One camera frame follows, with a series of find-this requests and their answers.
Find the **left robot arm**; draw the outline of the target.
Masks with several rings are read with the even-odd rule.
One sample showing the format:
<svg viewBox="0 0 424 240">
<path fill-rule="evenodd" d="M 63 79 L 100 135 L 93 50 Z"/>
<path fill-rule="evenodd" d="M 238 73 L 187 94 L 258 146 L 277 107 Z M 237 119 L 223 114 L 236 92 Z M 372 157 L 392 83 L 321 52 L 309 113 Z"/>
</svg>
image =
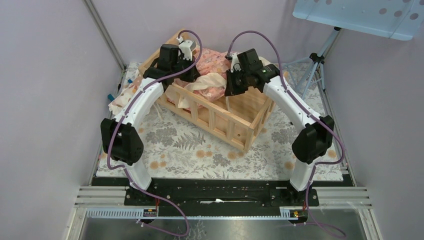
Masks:
<svg viewBox="0 0 424 240">
<path fill-rule="evenodd" d="M 178 44 L 163 44 L 159 55 L 142 75 L 140 86 L 123 109 L 114 118 L 105 118 L 100 124 L 106 164 L 110 170 L 124 170 L 130 186 L 138 189 L 136 199 L 144 206 L 152 204 L 155 192 L 149 188 L 152 178 L 140 161 L 144 144 L 137 127 L 175 79 L 194 82 L 199 76 L 194 56 L 197 44 L 178 39 Z"/>
</svg>

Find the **pink patterned bed cushion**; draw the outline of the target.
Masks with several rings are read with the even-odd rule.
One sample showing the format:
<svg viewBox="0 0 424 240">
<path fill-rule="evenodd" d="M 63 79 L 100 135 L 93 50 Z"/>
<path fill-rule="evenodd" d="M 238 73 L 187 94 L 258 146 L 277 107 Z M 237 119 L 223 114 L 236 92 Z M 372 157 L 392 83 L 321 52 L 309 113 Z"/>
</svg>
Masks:
<svg viewBox="0 0 424 240">
<path fill-rule="evenodd" d="M 209 102 L 214 102 L 225 94 L 226 71 L 230 67 L 231 62 L 226 59 L 225 52 L 204 48 L 196 64 L 200 77 L 190 83 L 180 79 L 175 79 L 173 83 Z"/>
</svg>

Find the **wooden pet bed frame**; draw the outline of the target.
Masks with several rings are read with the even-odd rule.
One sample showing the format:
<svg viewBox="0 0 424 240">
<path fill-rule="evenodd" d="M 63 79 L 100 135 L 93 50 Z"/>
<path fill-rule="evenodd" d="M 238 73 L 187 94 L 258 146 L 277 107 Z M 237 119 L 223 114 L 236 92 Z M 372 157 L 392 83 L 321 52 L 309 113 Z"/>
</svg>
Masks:
<svg viewBox="0 0 424 240">
<path fill-rule="evenodd" d="M 165 94 L 156 101 L 159 105 L 245 153 L 276 106 L 271 98 L 253 87 L 244 94 L 221 97 L 214 102 L 175 83 L 167 91 L 179 98 L 185 97 L 188 109 L 178 108 Z"/>
</svg>

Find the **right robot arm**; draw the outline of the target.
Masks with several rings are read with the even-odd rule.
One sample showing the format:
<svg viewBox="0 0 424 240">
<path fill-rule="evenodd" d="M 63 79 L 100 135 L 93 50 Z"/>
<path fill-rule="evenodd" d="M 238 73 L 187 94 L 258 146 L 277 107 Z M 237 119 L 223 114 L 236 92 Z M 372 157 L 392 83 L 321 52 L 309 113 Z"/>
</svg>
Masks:
<svg viewBox="0 0 424 240">
<path fill-rule="evenodd" d="M 313 168 L 332 146 L 334 139 L 333 118 L 321 116 L 309 107 L 289 86 L 276 65 L 265 65 L 255 49 L 241 53 L 229 53 L 225 57 L 230 62 L 226 71 L 224 95 L 237 96 L 249 88 L 256 88 L 271 98 L 286 114 L 298 135 L 291 145 L 296 156 L 287 201 L 293 206 L 301 205 L 306 199 L 305 190 L 312 183 Z"/>
</svg>

